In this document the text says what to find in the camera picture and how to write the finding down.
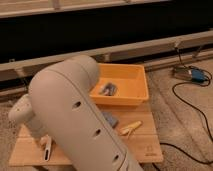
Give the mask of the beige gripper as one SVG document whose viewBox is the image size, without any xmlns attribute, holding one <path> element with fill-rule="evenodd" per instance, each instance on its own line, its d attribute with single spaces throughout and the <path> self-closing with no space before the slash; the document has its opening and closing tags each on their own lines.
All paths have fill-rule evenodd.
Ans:
<svg viewBox="0 0 213 171">
<path fill-rule="evenodd" d="M 42 137 L 46 136 L 47 135 L 47 130 L 46 128 L 44 127 L 43 124 L 41 123 L 35 123 L 32 127 L 32 136 L 39 140 L 41 139 Z"/>
</svg>

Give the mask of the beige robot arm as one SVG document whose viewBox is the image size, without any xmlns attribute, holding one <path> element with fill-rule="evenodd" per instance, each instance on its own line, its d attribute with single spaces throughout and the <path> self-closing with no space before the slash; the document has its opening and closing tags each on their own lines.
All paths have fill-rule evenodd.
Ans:
<svg viewBox="0 0 213 171">
<path fill-rule="evenodd" d="M 98 63 L 81 55 L 48 66 L 9 112 L 34 137 L 49 135 L 77 171 L 143 171 L 89 97 L 99 80 Z"/>
</svg>

